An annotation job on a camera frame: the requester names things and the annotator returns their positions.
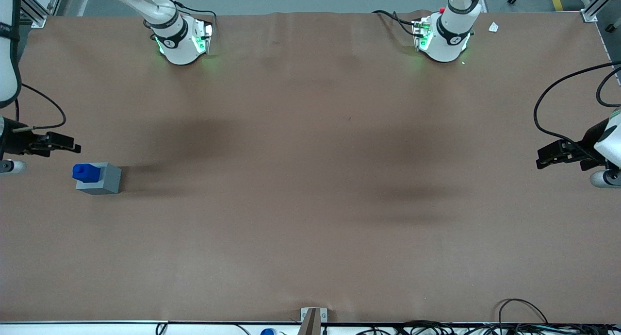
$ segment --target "blue block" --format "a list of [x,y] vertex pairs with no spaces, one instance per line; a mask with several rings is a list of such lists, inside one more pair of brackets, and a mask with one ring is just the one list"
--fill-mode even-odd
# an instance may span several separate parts
[[101,169],[89,163],[73,165],[73,178],[84,183],[99,182]]
[[76,189],[88,194],[117,194],[120,186],[121,169],[110,163],[89,163],[101,171],[98,182],[76,181]]

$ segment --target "brown table surface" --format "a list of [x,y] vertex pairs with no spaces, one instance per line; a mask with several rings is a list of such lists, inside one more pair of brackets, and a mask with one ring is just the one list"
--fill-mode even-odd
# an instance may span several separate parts
[[[441,64],[377,15],[218,24],[186,67],[141,18],[31,32],[22,79],[83,148],[0,179],[0,319],[287,320],[310,305],[333,321],[492,321],[518,297],[553,322],[619,321],[621,192],[578,164],[535,168],[554,138],[534,103],[608,62],[596,25],[483,14]],[[552,91],[541,123],[580,139],[610,112],[595,100],[608,72]],[[604,98],[620,96],[610,83]],[[59,119],[30,91],[20,102],[30,125]],[[124,191],[76,191],[80,162],[123,167]]]

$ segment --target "green led light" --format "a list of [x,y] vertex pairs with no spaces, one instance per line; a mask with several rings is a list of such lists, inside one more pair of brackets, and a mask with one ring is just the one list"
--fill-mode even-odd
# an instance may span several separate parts
[[196,51],[198,51],[199,53],[203,53],[206,51],[205,48],[205,40],[199,38],[196,38],[194,35],[192,36],[192,41],[195,44],[196,47]]
[[160,53],[164,54],[164,49],[162,48],[162,44],[160,44],[160,41],[157,38],[157,36],[155,37],[155,42],[157,43],[157,46],[160,48]]

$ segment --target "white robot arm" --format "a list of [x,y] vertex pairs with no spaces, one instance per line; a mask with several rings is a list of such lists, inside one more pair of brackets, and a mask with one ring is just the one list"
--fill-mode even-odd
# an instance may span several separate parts
[[590,183],[599,188],[621,188],[621,109],[616,109],[608,118],[604,133],[593,149],[606,160],[606,170],[590,176]]
[[118,0],[136,10],[155,33],[160,52],[175,65],[192,63],[209,49],[212,25],[180,14],[171,0]]
[[552,164],[580,162],[582,171],[605,167],[590,176],[590,183],[599,188],[621,189],[621,109],[610,118],[594,125],[584,134],[579,146],[566,140],[556,140],[539,149],[537,169]]
[[21,0],[0,0],[0,108],[13,103],[20,89],[17,69]]
[[448,0],[444,12],[414,23],[418,50],[439,62],[450,62],[466,49],[472,25],[481,13],[479,0]]

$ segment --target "black cable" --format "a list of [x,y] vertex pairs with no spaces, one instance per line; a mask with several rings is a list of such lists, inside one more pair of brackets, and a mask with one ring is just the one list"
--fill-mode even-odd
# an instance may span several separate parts
[[38,129],[56,129],[56,127],[62,127],[63,125],[65,125],[65,123],[67,123],[67,116],[65,115],[65,112],[63,111],[63,109],[56,103],[54,102],[54,100],[52,100],[51,98],[47,97],[46,94],[44,94],[41,91],[38,91],[37,89],[35,89],[34,87],[31,87],[25,83],[22,83],[23,87],[26,87],[34,92],[37,92],[37,94],[39,94],[41,97],[47,99],[50,103],[52,103],[54,105],[54,107],[56,107],[56,109],[58,109],[58,112],[60,112],[60,115],[63,117],[63,121],[60,123],[57,123],[55,125],[47,125],[47,126],[32,126],[31,130],[38,130]]
[[384,335],[392,335],[391,333],[388,333],[388,331],[386,331],[386,330],[377,329],[377,328],[371,328],[369,330],[361,331],[360,333],[357,333],[356,335],[365,335],[366,333],[370,333],[371,331],[373,331],[373,333],[380,333],[380,334],[384,334]]
[[388,12],[386,12],[386,11],[384,11],[384,10],[375,10],[375,11],[373,11],[373,14],[382,14],[382,15],[386,15],[386,16],[388,16],[390,19],[392,19],[393,21],[397,21],[397,23],[399,23],[399,25],[401,26],[401,28],[402,28],[402,29],[403,29],[406,33],[408,33],[408,34],[410,34],[410,35],[412,35],[412,36],[415,36],[415,37],[417,37],[417,38],[422,38],[422,37],[423,37],[423,35],[422,35],[422,34],[416,34],[416,33],[414,33],[414,32],[410,32],[410,31],[406,28],[406,26],[404,26],[404,24],[407,24],[407,25],[412,25],[412,22],[408,22],[408,21],[406,21],[405,19],[401,19],[401,18],[399,18],[399,16],[397,16],[397,12],[396,12],[396,11],[394,11],[394,12],[392,13],[392,15],[391,15],[391,14],[389,14]]
[[409,24],[412,25],[412,22],[408,22],[405,19],[400,19],[399,17],[395,17],[393,14],[391,14],[390,12],[384,11],[384,10],[375,10],[373,12],[371,12],[371,14],[382,14],[382,15],[386,15],[388,17],[390,17],[392,20],[394,21],[400,21],[403,24]]
[[619,104],[609,104],[606,103],[602,100],[602,89],[604,87],[604,85],[606,85],[606,83],[608,82],[608,79],[612,78],[613,76],[615,76],[615,74],[617,74],[617,72],[621,71],[621,67],[615,69],[614,71],[610,72],[610,74],[608,74],[604,80],[602,80],[601,83],[599,83],[599,86],[597,87],[597,91],[595,93],[595,98],[597,99],[597,102],[601,105],[603,105],[604,107],[612,107],[612,108],[617,108],[617,107],[621,107],[621,103]]
[[155,335],[163,335],[166,331],[166,328],[168,328],[168,323],[157,324],[157,326],[155,327]]
[[180,8],[185,8],[186,10],[189,10],[189,11],[200,12],[202,14],[212,14],[214,21],[215,21],[215,18],[217,17],[215,12],[213,12],[211,10],[196,10],[195,8],[191,8],[191,7],[187,7],[186,5],[183,5],[182,3],[180,3],[177,0],[169,0],[169,1],[171,1],[173,4],[175,4],[175,6],[180,7]]
[[234,324],[235,326],[237,326],[237,328],[240,328],[244,331],[244,333],[246,333],[246,335],[250,335],[250,332],[246,330],[246,328],[244,328],[243,326],[240,326],[239,324]]
[[503,309],[505,308],[505,306],[507,306],[508,304],[510,304],[513,301],[525,303],[528,306],[531,306],[532,308],[536,309],[536,311],[539,312],[539,314],[543,318],[543,321],[545,322],[545,324],[550,324],[550,322],[548,322],[548,318],[544,315],[543,312],[541,312],[541,309],[537,308],[537,306],[535,306],[531,302],[526,301],[526,300],[521,299],[521,298],[509,298],[501,305],[501,308],[498,309],[498,328],[500,328],[500,334],[501,335],[503,335]]
[[19,101],[15,99],[15,121],[19,121]]
[[537,127],[537,129],[539,129],[539,131],[543,132],[544,134],[549,134],[550,136],[562,138],[563,140],[569,142],[574,147],[579,149],[584,154],[587,154],[591,159],[597,159],[596,156],[594,156],[590,152],[586,151],[586,149],[581,147],[581,145],[577,144],[571,138],[568,138],[567,136],[565,136],[563,134],[557,134],[556,132],[552,132],[552,131],[549,131],[549,130],[544,129],[543,127],[541,127],[541,125],[539,125],[539,117],[537,116],[537,111],[539,111],[539,105],[541,105],[541,101],[546,96],[546,94],[548,94],[548,92],[550,92],[550,90],[552,90],[553,87],[555,87],[556,85],[559,85],[561,82],[563,82],[563,81],[565,81],[565,80],[567,80],[569,78],[573,78],[574,76],[586,73],[586,72],[590,72],[590,71],[594,71],[594,70],[597,70],[597,69],[600,69],[600,68],[610,67],[610,66],[614,66],[614,65],[621,65],[621,61],[614,61],[614,62],[610,62],[610,63],[605,63],[603,65],[597,65],[597,66],[593,66],[593,67],[588,67],[588,68],[582,69],[580,71],[573,72],[572,74],[568,74],[568,75],[564,76],[563,78],[558,79],[557,81],[552,83],[552,85],[550,85],[547,89],[545,89],[545,91],[541,94],[541,96],[539,96],[539,99],[537,100],[537,103],[535,103],[535,109],[533,110],[533,120],[535,121],[535,126]]

